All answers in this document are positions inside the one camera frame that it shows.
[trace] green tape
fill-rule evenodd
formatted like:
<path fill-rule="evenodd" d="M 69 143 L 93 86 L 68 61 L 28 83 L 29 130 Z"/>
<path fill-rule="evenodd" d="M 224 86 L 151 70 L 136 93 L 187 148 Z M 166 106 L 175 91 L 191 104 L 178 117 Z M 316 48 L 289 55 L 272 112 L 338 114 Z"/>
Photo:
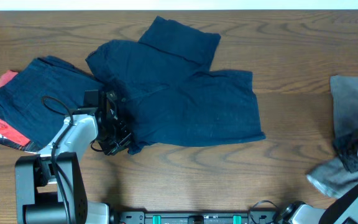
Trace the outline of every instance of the green tape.
<path fill-rule="evenodd" d="M 153 224 L 161 224 L 161 216 L 154 215 L 153 216 Z"/>
<path fill-rule="evenodd" d="M 233 224 L 241 224 L 241 216 L 240 215 L 233 215 Z"/>

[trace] white background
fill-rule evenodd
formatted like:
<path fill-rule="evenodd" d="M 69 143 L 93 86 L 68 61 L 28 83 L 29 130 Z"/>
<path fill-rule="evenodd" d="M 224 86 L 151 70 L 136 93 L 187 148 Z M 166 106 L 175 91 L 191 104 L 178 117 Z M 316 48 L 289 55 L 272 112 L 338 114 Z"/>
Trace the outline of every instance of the white background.
<path fill-rule="evenodd" d="M 0 11 L 184 9 L 358 9 L 358 0 L 0 0 Z"/>

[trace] clothing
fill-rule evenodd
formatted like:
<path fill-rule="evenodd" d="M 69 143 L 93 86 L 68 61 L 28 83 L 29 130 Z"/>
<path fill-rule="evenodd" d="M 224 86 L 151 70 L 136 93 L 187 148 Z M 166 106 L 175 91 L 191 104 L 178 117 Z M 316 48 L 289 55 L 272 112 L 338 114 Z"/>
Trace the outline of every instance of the clothing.
<path fill-rule="evenodd" d="M 17 75 L 17 72 L 13 72 L 8 70 L 5 74 L 0 77 L 0 87 L 7 84 L 9 81 L 13 79 Z M 19 145 L 26 145 L 29 143 L 29 139 L 23 136 L 20 132 L 16 131 L 10 125 L 8 125 L 5 121 L 0 119 L 0 134 L 11 140 L 12 142 Z"/>
<path fill-rule="evenodd" d="M 136 147 L 213 146 L 265 138 L 252 72 L 210 72 L 219 34 L 157 17 L 138 42 L 112 40 L 86 59 L 116 91 Z"/>
<path fill-rule="evenodd" d="M 2 134 L 0 134 L 0 144 L 20 151 L 32 152 L 32 153 L 36 153 L 42 149 L 32 141 L 30 141 L 26 145 L 17 144 L 11 141 L 10 139 L 8 139 L 7 137 L 3 136 Z"/>
<path fill-rule="evenodd" d="M 350 141 L 350 133 L 358 128 L 358 77 L 331 77 L 331 94 L 334 100 L 334 147 L 343 150 Z M 341 160 L 335 158 L 318 166 L 306 175 L 321 193 L 342 197 L 358 184 L 358 171 L 345 170 Z"/>
<path fill-rule="evenodd" d="M 59 58 L 36 58 L 0 88 L 0 119 L 38 147 L 44 147 L 62 128 L 64 117 L 46 109 L 41 97 L 52 96 L 75 109 L 83 105 L 86 90 L 100 90 L 103 86 Z M 67 114 L 58 103 L 47 101 L 47 104 Z"/>

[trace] shirt sleeve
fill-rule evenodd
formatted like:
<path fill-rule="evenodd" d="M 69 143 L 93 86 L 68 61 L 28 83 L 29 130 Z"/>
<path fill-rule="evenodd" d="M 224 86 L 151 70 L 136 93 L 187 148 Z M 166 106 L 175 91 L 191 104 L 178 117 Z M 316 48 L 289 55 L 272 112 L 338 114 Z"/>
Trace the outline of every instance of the shirt sleeve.
<path fill-rule="evenodd" d="M 204 33 L 160 16 L 140 38 L 139 43 L 183 57 L 200 65 L 211 66 L 221 36 Z"/>

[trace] tabletop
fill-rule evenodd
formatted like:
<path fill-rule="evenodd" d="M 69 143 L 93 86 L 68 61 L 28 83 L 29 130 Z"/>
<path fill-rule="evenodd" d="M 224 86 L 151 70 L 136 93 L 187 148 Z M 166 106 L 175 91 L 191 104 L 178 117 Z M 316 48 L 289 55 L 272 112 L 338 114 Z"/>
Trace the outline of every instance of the tabletop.
<path fill-rule="evenodd" d="M 54 55 L 90 72 L 85 58 L 111 39 L 138 40 L 159 15 L 222 39 L 211 70 L 254 73 L 263 141 L 215 147 L 156 144 L 134 156 L 88 150 L 88 200 L 120 210 L 247 210 L 259 200 L 326 208 L 305 174 L 334 157 L 329 78 L 358 77 L 358 11 L 0 12 L 0 76 Z M 0 145 L 0 223 L 16 222 L 14 164 Z"/>

